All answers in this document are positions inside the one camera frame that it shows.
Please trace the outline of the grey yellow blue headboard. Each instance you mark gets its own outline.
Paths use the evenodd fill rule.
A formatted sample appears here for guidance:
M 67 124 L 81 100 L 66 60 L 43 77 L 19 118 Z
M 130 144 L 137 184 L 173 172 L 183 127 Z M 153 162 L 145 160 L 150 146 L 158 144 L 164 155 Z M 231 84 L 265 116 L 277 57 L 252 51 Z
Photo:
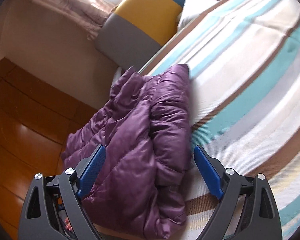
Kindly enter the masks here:
M 140 70 L 177 32 L 185 0 L 123 0 L 101 28 L 95 47 L 119 67 Z

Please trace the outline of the striped bed cover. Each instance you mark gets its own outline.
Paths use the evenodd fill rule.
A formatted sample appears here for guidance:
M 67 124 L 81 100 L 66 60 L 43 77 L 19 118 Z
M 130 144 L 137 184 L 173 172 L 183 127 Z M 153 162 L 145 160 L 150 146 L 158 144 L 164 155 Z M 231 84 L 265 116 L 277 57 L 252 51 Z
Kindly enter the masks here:
M 282 237 L 300 230 L 300 3 L 226 0 L 140 69 L 190 69 L 191 145 L 239 174 L 264 174 Z

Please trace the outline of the purple quilted down jacket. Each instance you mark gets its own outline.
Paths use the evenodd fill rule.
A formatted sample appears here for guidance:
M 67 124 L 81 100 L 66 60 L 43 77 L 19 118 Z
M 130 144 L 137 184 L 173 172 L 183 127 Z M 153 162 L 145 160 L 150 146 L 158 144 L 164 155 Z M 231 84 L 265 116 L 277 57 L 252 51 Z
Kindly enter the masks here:
M 127 70 L 109 101 L 68 136 L 65 168 L 97 145 L 106 159 L 82 204 L 102 227 L 145 239 L 168 239 L 186 222 L 181 181 L 191 160 L 190 79 L 185 64 L 156 76 Z

